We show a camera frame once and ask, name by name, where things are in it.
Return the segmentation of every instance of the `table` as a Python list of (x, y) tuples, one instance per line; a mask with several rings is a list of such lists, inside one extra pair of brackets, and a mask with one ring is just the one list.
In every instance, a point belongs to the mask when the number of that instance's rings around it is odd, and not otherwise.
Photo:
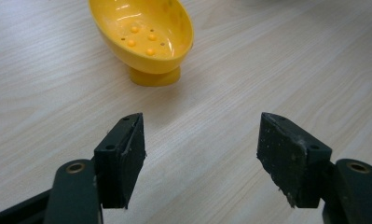
[(88, 1), (0, 1), (0, 211), (143, 112), (147, 158), (105, 223), (322, 223), (292, 209), (256, 158), (262, 112), (372, 165), (372, 0), (182, 0), (182, 77), (133, 84)]

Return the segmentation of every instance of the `light wood tabletop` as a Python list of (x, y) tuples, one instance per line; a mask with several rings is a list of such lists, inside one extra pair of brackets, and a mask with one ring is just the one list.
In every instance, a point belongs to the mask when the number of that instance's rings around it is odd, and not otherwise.
[(143, 112), (147, 157), (105, 223), (323, 223), (256, 158), (262, 112), (372, 165), (372, 0), (181, 1), (195, 39), (180, 80), (132, 83), (87, 0), (0, 1), (0, 211), (90, 159)]

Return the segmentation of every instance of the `bowl base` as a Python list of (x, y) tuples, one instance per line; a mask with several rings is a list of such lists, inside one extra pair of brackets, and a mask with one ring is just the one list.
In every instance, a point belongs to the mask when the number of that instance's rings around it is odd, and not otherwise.
[(149, 74), (130, 67), (130, 78), (132, 82), (140, 86), (168, 86), (179, 80), (180, 67), (175, 68), (171, 72), (163, 74)]

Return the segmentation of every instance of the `yellow plastic container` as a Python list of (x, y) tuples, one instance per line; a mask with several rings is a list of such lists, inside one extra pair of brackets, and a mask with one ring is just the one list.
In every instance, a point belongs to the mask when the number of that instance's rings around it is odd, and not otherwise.
[(178, 0), (90, 0), (90, 11), (104, 42), (130, 67), (133, 82), (165, 86), (180, 78), (194, 32)]

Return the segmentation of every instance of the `bowl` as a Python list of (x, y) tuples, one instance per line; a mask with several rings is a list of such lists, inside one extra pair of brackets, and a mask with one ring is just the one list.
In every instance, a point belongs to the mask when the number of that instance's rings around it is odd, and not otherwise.
[(165, 86), (180, 78), (180, 63), (194, 31), (177, 0), (90, 0), (90, 12), (106, 45), (142, 86)]

